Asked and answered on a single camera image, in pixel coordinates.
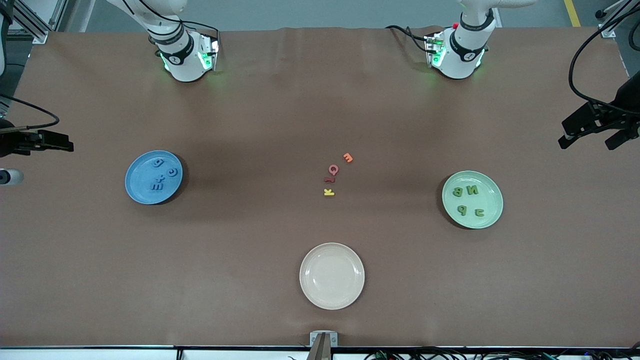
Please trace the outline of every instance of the metal bracket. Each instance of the metal bracket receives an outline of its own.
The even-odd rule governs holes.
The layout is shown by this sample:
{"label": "metal bracket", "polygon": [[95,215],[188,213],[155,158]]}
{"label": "metal bracket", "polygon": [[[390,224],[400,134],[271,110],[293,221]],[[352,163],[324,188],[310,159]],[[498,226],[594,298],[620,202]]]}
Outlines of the metal bracket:
{"label": "metal bracket", "polygon": [[44,44],[47,42],[51,27],[24,4],[22,0],[16,0],[13,4],[13,18],[25,31],[33,36],[34,44]]}
{"label": "metal bracket", "polygon": [[338,344],[338,333],[335,331],[314,331],[309,335],[313,346],[309,350],[307,360],[332,360],[331,347]]}
{"label": "metal bracket", "polygon": [[[598,29],[602,29],[602,25],[603,24],[598,24]],[[610,29],[610,30],[605,30],[605,31],[601,32],[600,35],[602,35],[603,38],[614,38],[614,37],[616,37],[616,32],[613,31],[613,29]]]}
{"label": "metal bracket", "polygon": [[426,53],[427,66],[440,66],[440,64],[442,63],[441,59],[447,53],[447,49],[444,45],[444,31],[435,33],[430,37],[424,37],[424,48],[436,52],[436,54]]}
{"label": "metal bracket", "polygon": [[327,335],[329,335],[329,343],[331,345],[331,347],[337,347],[338,346],[338,333],[335,331],[330,331],[330,330],[316,330],[316,331],[312,331],[309,334],[309,346],[313,347],[314,346],[314,342],[316,340],[316,338],[321,335],[322,333],[326,333]]}
{"label": "metal bracket", "polygon": [[[598,28],[602,29],[603,24],[607,24],[610,20],[617,19],[621,14],[626,13],[627,11],[633,9],[640,3],[639,0],[618,0],[613,5],[606,9],[602,9],[596,12],[596,18],[601,23],[598,24]],[[604,38],[614,38],[616,37],[616,33],[614,29],[618,27],[617,24],[615,26],[611,26],[605,31],[601,33]]]}

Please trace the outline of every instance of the black cable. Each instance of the black cable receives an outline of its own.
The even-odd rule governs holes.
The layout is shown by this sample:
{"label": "black cable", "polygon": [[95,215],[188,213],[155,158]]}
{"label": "black cable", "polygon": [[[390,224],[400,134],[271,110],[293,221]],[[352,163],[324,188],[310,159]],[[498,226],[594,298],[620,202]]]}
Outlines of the black cable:
{"label": "black cable", "polygon": [[638,26],[640,26],[640,19],[636,21],[634,27],[629,31],[629,46],[635,51],[640,51],[640,46],[636,45],[636,41],[634,40],[634,35],[636,33],[636,30],[638,29]]}
{"label": "black cable", "polygon": [[620,13],[622,12],[622,9],[626,8],[626,7],[627,7],[627,6],[628,6],[632,1],[633,1],[633,0],[627,0],[627,3],[626,3],[626,4],[624,4],[623,6],[619,7],[619,8],[616,10],[616,13],[611,17],[611,19],[609,19],[609,21],[607,21],[605,24],[602,24],[602,26],[607,26],[607,25],[609,25],[609,23],[610,23],[612,20],[614,20],[614,19],[616,18],[616,16],[618,16],[618,14],[620,14]]}
{"label": "black cable", "polygon": [[386,350],[378,350],[376,352],[374,352],[373,354],[369,354],[367,355],[364,360],[369,360],[370,357],[375,356],[374,359],[378,358],[378,354],[381,354],[382,356],[385,357],[386,360],[405,360],[400,354],[398,354],[397,352],[391,352],[391,351],[386,351]]}
{"label": "black cable", "polygon": [[444,358],[444,360],[449,360],[446,356],[444,356],[444,354],[435,354],[435,355],[431,356],[429,359],[426,359],[426,360],[434,360],[438,356],[442,356]]}
{"label": "black cable", "polygon": [[486,356],[492,356],[492,355],[496,355],[495,357],[492,357],[490,360],[502,360],[502,359],[536,359],[539,358],[539,355],[536,354],[530,354],[530,355],[525,355],[522,352],[519,351],[512,351],[512,352],[490,352],[487,354],[484,354],[480,357],[480,360],[484,360]]}
{"label": "black cable", "polygon": [[442,353],[443,353],[443,357],[444,357],[445,359],[448,359],[448,358],[447,358],[447,355],[448,355],[448,356],[451,356],[451,359],[452,359],[452,360],[460,360],[460,359],[458,359],[458,357],[454,354],[454,352],[457,352],[457,351],[455,351],[455,350],[453,350],[453,349],[439,349],[439,350],[440,350],[440,351],[442,351]]}
{"label": "black cable", "polygon": [[573,84],[573,69],[575,68],[575,62],[578,60],[578,56],[580,56],[580,53],[582,53],[582,51],[584,50],[585,47],[587,47],[587,45],[589,45],[589,43],[596,38],[599,34],[601,34],[603,31],[605,31],[606,29],[610,28],[611,26],[615,26],[617,24],[619,24],[622,20],[626,19],[627,17],[631,16],[632,14],[636,13],[640,11],[640,8],[634,8],[630,11],[628,11],[627,13],[624,13],[623,15],[620,15],[617,19],[611,21],[611,23],[608,26],[602,26],[600,29],[598,29],[598,31],[596,31],[595,33],[593,33],[584,43],[582,43],[582,45],[578,48],[578,51],[575,53],[575,55],[573,55],[573,59],[571,60],[571,64],[569,65],[569,87],[571,88],[571,90],[573,91],[573,93],[575,95],[578,95],[579,97],[589,101],[589,102],[593,102],[595,104],[601,105],[603,107],[609,108],[609,109],[614,109],[614,110],[618,110],[618,111],[622,111],[623,113],[626,114],[630,114],[630,115],[640,115],[640,112],[636,112],[636,111],[630,111],[630,110],[625,110],[622,108],[619,108],[617,106],[611,105],[611,104],[607,104],[604,101],[598,100],[598,99],[594,99],[590,96],[584,95],[582,92],[580,92],[575,85]]}
{"label": "black cable", "polygon": [[51,117],[54,119],[52,122],[48,122],[48,123],[46,123],[46,124],[26,126],[25,128],[26,128],[27,130],[32,130],[32,129],[44,129],[45,127],[50,127],[50,126],[56,125],[57,123],[59,123],[59,122],[60,122],[60,118],[59,118],[58,116],[56,116],[56,114],[52,113],[52,112],[51,112],[51,111],[49,111],[49,110],[45,110],[45,109],[43,109],[43,108],[41,108],[41,107],[39,107],[39,106],[37,106],[37,105],[31,104],[30,102],[27,102],[27,101],[24,101],[24,100],[20,100],[20,99],[18,99],[18,98],[16,98],[16,97],[9,96],[9,95],[5,95],[5,94],[0,94],[0,97],[5,97],[5,98],[7,98],[7,99],[9,99],[9,100],[11,100],[11,101],[19,102],[19,103],[21,103],[21,104],[23,104],[23,105],[29,106],[30,108],[34,108],[34,109],[36,109],[36,110],[40,110],[40,111],[42,111],[43,113],[45,113],[45,114],[47,114],[47,115],[51,116]]}
{"label": "black cable", "polygon": [[558,354],[558,355],[554,356],[554,358],[556,358],[556,359],[560,358],[560,357],[561,357],[562,355],[564,355],[564,353],[565,353],[565,352],[567,352],[567,351],[569,351],[569,349],[568,349],[568,348],[564,349],[560,354]]}
{"label": "black cable", "polygon": [[632,359],[627,354],[621,354],[619,350],[616,350],[614,355],[612,355],[612,354],[610,354],[608,352],[605,352],[605,351],[595,352],[594,350],[586,349],[586,348],[578,348],[578,349],[572,349],[572,350],[579,351],[581,353],[585,353],[586,355],[591,356],[592,360],[612,360],[612,359],[621,359],[621,358],[627,358],[629,360]]}
{"label": "black cable", "polygon": [[449,351],[452,352],[452,353],[460,355],[464,360],[468,360],[467,357],[464,354],[462,354],[461,352],[459,352],[457,350],[449,349]]}
{"label": "black cable", "polygon": [[405,30],[405,29],[403,29],[403,28],[399,27],[398,25],[389,25],[389,26],[387,26],[385,29],[396,29],[396,30],[400,30],[400,31],[402,31],[402,33],[403,33],[403,34],[405,34],[405,35],[406,35],[406,36],[408,36],[408,37],[413,37],[413,38],[414,38],[414,39],[416,39],[416,40],[424,40],[424,38],[417,37],[417,36],[415,36],[415,35],[413,35],[413,34],[411,34],[411,33],[407,32],[407,30]]}
{"label": "black cable", "polygon": [[418,354],[418,356],[420,357],[419,360],[434,360],[436,357],[440,356],[439,354],[435,354],[434,356],[431,356],[429,359],[427,359],[423,354]]}
{"label": "black cable", "polygon": [[[184,26],[185,28],[189,28],[189,29],[191,29],[191,30],[195,30],[195,29],[196,29],[196,28],[192,28],[191,26],[184,25],[184,24],[183,24],[183,26]],[[149,42],[150,42],[151,44],[153,44],[153,45],[155,45],[155,44],[156,44],[156,40],[155,40],[154,38],[152,38],[152,37],[151,37],[151,35],[149,35],[149,36],[147,37],[147,40],[149,40]],[[160,57],[160,50],[159,50],[159,49],[158,49],[158,50],[156,50],[155,55],[156,55],[156,56],[158,56],[158,57]]]}
{"label": "black cable", "polygon": [[[422,46],[420,46],[420,44],[418,44],[418,40],[424,41],[424,37],[418,37],[418,36],[414,35],[411,32],[411,29],[408,26],[406,27],[406,29],[403,29],[403,28],[401,28],[401,27],[399,27],[397,25],[389,25],[385,29],[398,29],[398,30],[402,31],[403,34],[405,34],[406,36],[410,37],[411,40],[413,40],[413,43],[418,47],[418,49],[424,51],[425,53],[436,54],[435,50],[425,49]],[[429,34],[425,35],[425,37],[429,36],[429,35],[433,35],[433,34],[435,34],[435,33],[429,33]]]}
{"label": "black cable", "polygon": [[145,8],[149,9],[149,11],[151,11],[152,13],[156,14],[158,17],[167,20],[167,21],[173,21],[173,22],[179,22],[181,24],[192,24],[192,25],[197,25],[197,26],[202,26],[208,29],[212,29],[216,31],[216,40],[220,39],[220,30],[218,30],[217,28],[210,26],[210,25],[206,25],[206,24],[202,24],[200,22],[195,22],[195,21],[186,21],[186,20],[174,20],[174,19],[169,19],[168,17],[165,17],[163,15],[160,15],[155,9],[153,9],[151,6],[147,5],[147,3],[145,3],[143,0],[139,0],[140,3],[142,5],[145,6]]}

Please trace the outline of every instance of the green letter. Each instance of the green letter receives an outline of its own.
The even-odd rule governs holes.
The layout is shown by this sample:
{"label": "green letter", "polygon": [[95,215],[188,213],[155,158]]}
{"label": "green letter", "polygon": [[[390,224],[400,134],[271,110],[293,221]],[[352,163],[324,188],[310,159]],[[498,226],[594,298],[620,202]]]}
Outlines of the green letter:
{"label": "green letter", "polygon": [[469,195],[477,195],[478,194],[478,187],[476,185],[467,186],[467,192],[469,193]]}

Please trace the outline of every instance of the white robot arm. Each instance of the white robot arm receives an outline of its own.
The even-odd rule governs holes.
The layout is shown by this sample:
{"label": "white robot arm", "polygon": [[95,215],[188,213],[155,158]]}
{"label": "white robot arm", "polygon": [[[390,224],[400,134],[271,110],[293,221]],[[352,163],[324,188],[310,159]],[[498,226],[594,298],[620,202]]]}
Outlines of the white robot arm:
{"label": "white robot arm", "polygon": [[215,67],[218,39],[185,28],[177,14],[187,0],[107,0],[147,30],[164,67],[179,81],[194,81]]}
{"label": "white robot arm", "polygon": [[492,8],[521,8],[537,0],[457,0],[463,7],[457,28],[427,38],[428,63],[453,79],[471,75],[484,54],[486,41],[495,29]]}

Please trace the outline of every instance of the brown paper tablecloth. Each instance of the brown paper tablecloth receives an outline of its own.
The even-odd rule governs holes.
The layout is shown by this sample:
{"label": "brown paper tablecloth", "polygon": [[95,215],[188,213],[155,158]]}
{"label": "brown paper tablecloth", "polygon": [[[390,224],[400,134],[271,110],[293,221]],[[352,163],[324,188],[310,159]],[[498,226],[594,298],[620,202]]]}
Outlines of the brown paper tablecloth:
{"label": "brown paper tablecloth", "polygon": [[[50,34],[17,96],[58,114],[76,151],[0,160],[26,176],[0,188],[0,343],[295,345],[331,329],[358,346],[633,344],[640,141],[556,142],[583,103],[566,76],[592,31],[497,29],[463,81],[390,30],[224,33],[219,71],[194,83],[163,70],[146,34]],[[626,80],[613,40],[588,47],[576,78],[613,98]],[[10,119],[46,120],[20,106]],[[124,175],[154,149],[186,178],[143,206]],[[456,227],[439,203],[467,169],[504,195],[488,229]],[[328,241],[366,271],[339,311],[298,282]]]}

